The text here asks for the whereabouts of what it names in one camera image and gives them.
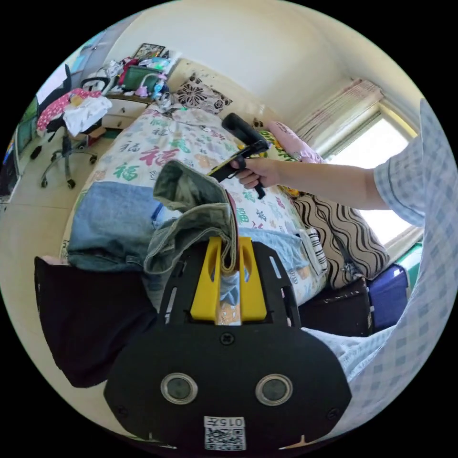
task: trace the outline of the floor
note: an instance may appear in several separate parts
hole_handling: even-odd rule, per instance
[[[101,138],[92,149],[100,158],[112,141]],[[57,136],[37,159],[27,164],[11,202],[0,207],[1,293],[20,341],[54,389],[90,420],[126,434],[103,399],[103,385],[82,390],[69,384],[52,359],[39,322],[33,282],[34,257],[59,255],[67,219],[93,168],[89,156],[74,155],[70,167],[75,188],[67,187],[62,161],[49,172],[47,188],[41,188],[41,175],[56,149],[59,149]]]

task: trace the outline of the sunlight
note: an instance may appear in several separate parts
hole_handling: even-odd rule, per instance
[[[408,141],[388,121],[381,119],[329,163],[374,168],[400,153],[407,145]],[[410,227],[392,210],[364,210],[361,214],[383,244]]]

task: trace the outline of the bed sheet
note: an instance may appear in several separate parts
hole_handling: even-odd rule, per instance
[[[114,181],[154,187],[161,168],[171,159],[206,174],[237,152],[239,143],[221,127],[220,118],[200,109],[177,105],[163,114],[157,106],[149,106],[96,163],[67,222],[61,257],[67,258],[73,216],[92,183]],[[265,198],[258,200],[254,190],[246,190],[236,179],[225,180],[222,185],[236,202],[240,228],[289,233],[303,228],[294,204],[280,188],[266,189]],[[311,299],[325,286],[325,275],[316,275],[310,266],[288,274],[298,304]],[[239,306],[222,302],[219,324],[240,324]]]

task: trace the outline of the checkered sleeve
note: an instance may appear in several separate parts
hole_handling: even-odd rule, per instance
[[[425,190],[420,135],[401,153],[376,167],[374,180],[381,198],[400,218],[413,226],[424,225]]]

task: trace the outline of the hand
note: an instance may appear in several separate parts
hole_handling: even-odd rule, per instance
[[[245,159],[247,168],[237,173],[236,178],[245,189],[253,189],[259,182],[264,187],[274,186],[280,183],[280,161],[264,157]],[[230,163],[231,167],[239,168],[236,161]]]

